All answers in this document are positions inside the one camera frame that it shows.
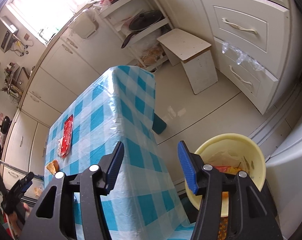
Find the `white refrigerator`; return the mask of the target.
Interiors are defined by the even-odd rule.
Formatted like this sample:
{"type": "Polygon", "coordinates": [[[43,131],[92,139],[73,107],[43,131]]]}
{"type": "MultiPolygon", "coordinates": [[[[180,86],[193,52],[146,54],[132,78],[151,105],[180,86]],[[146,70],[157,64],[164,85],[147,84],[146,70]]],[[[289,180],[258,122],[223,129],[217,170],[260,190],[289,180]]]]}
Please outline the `white refrigerator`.
{"type": "Polygon", "coordinates": [[[277,207],[282,236],[289,239],[302,223],[302,115],[267,160],[266,179],[277,207]]]}

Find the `small white wooden stool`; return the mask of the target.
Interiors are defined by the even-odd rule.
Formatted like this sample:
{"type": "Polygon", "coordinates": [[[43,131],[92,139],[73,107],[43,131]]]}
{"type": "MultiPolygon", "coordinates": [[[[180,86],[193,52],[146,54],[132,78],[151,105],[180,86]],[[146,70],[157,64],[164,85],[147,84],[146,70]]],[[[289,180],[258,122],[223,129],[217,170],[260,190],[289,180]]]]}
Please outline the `small white wooden stool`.
{"type": "Polygon", "coordinates": [[[157,41],[171,65],[182,64],[195,95],[218,82],[210,43],[177,28],[158,37],[157,41]]]}

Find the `orange peel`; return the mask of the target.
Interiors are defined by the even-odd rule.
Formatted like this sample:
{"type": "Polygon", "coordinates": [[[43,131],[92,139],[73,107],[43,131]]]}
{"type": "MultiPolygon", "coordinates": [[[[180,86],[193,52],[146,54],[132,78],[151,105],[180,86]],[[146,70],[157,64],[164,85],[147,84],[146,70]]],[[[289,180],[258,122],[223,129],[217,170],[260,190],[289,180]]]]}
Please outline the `orange peel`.
{"type": "Polygon", "coordinates": [[[59,163],[55,159],[46,165],[46,169],[52,174],[55,175],[59,170],[59,163]]]}

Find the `black frying pan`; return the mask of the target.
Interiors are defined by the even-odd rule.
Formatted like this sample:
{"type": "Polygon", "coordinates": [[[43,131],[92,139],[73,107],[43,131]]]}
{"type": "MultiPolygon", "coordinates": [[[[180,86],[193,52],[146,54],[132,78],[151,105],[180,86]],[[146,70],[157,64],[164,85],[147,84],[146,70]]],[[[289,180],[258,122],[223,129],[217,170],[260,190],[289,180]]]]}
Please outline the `black frying pan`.
{"type": "Polygon", "coordinates": [[[125,48],[130,42],[131,38],[143,30],[147,29],[151,25],[163,19],[163,14],[159,10],[151,10],[138,14],[129,24],[129,30],[131,33],[125,38],[121,48],[125,48]]]}

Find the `white plastic bag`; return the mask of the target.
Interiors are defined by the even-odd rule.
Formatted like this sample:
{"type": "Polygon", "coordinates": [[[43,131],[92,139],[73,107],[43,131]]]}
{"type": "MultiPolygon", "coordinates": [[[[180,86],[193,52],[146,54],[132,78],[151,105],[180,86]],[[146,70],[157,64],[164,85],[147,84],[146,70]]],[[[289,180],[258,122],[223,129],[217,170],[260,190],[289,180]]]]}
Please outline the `white plastic bag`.
{"type": "Polygon", "coordinates": [[[63,139],[61,138],[61,139],[59,139],[58,140],[58,145],[57,145],[57,154],[58,154],[58,156],[62,156],[62,154],[61,154],[61,151],[62,151],[62,142],[63,142],[63,139]]]}

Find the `white storage rack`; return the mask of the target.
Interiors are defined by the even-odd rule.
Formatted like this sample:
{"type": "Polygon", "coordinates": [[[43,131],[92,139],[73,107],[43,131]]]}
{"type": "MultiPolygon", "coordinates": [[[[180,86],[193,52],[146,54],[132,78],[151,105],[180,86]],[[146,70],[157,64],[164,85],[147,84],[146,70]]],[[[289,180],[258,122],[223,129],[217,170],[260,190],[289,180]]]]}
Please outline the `white storage rack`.
{"type": "Polygon", "coordinates": [[[139,67],[155,72],[168,60],[158,37],[173,25],[158,0],[97,0],[95,6],[139,67]]]}

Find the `yellow plastic trash bucket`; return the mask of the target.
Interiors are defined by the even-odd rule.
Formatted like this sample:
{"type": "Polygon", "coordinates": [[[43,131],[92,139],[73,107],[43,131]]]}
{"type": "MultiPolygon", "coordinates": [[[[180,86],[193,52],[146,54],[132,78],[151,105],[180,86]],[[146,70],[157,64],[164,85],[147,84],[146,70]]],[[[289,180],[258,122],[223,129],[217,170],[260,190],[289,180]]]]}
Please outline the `yellow plastic trash bucket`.
{"type": "Polygon", "coordinates": [[[220,172],[235,175],[245,171],[258,190],[262,190],[266,177],[265,158],[250,138],[236,133],[220,134],[204,142],[195,154],[220,172]]]}

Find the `white drawer cabinet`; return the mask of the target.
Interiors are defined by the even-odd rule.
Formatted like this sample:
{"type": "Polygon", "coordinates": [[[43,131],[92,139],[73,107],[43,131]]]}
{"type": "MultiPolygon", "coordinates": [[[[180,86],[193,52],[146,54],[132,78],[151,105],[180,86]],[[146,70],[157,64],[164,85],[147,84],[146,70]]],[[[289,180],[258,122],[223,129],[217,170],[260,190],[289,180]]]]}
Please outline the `white drawer cabinet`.
{"type": "Polygon", "coordinates": [[[268,0],[202,0],[220,70],[264,114],[280,97],[290,12],[268,0]]]}

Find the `red snack wrapper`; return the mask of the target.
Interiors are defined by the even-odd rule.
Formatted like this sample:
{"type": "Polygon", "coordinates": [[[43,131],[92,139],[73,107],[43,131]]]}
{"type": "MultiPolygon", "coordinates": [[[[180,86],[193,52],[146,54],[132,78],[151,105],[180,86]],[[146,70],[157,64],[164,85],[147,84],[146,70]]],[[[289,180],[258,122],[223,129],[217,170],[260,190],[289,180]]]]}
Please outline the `red snack wrapper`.
{"type": "Polygon", "coordinates": [[[67,118],[64,122],[64,129],[63,129],[63,137],[61,142],[61,152],[60,155],[62,158],[65,158],[71,149],[71,139],[73,135],[73,122],[74,116],[71,115],[67,118]]]}

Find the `blue checkered tablecloth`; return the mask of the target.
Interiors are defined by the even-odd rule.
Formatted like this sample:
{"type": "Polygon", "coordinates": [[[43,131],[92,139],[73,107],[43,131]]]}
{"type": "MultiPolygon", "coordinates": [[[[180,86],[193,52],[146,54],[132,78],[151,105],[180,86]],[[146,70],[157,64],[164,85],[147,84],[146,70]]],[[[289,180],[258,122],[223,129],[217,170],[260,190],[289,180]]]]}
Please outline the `blue checkered tablecloth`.
{"type": "Polygon", "coordinates": [[[152,131],[154,76],[139,67],[109,68],[56,120],[44,162],[67,175],[83,172],[124,144],[114,189],[101,198],[112,239],[190,239],[190,223],[152,131]],[[57,154],[64,122],[74,116],[69,154],[57,154]]]}

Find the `white lower kitchen cabinets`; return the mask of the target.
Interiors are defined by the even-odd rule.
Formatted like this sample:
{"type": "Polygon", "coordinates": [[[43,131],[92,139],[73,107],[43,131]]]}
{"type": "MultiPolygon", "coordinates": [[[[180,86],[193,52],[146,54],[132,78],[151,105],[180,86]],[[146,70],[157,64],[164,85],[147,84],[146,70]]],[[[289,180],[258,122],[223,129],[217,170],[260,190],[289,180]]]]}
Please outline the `white lower kitchen cabinets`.
{"type": "Polygon", "coordinates": [[[6,185],[29,171],[43,175],[49,128],[108,68],[133,60],[121,44],[114,29],[94,9],[80,13],[54,37],[12,120],[4,147],[6,185]]]}

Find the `black pot on stove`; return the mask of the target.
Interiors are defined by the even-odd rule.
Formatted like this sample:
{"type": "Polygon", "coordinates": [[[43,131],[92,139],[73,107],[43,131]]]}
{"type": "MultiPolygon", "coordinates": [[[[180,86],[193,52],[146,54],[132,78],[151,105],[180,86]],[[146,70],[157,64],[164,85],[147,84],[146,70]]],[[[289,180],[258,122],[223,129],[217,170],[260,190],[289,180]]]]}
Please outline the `black pot on stove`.
{"type": "Polygon", "coordinates": [[[2,123],[0,124],[0,132],[2,134],[7,134],[10,128],[12,121],[8,116],[6,116],[3,120],[2,123]]]}

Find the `yellow plastic wrapper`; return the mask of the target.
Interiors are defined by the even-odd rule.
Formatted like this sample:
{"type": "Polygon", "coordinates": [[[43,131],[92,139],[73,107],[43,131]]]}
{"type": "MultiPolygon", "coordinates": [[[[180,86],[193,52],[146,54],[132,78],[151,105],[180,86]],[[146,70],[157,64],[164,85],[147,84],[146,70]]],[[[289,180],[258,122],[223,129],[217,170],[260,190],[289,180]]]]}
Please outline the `yellow plastic wrapper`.
{"type": "Polygon", "coordinates": [[[225,174],[231,174],[231,175],[236,175],[239,171],[241,171],[241,168],[232,167],[232,166],[216,166],[215,168],[219,172],[222,172],[222,173],[225,173],[225,174]]]}

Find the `grey water heater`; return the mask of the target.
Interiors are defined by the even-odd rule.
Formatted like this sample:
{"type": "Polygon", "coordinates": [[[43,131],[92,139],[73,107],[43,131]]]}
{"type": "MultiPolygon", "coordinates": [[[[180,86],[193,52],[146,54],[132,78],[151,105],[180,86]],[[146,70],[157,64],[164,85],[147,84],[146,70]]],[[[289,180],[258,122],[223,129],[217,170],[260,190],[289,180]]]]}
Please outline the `grey water heater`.
{"type": "Polygon", "coordinates": [[[17,40],[18,28],[6,17],[0,17],[0,49],[7,52],[17,40]]]}

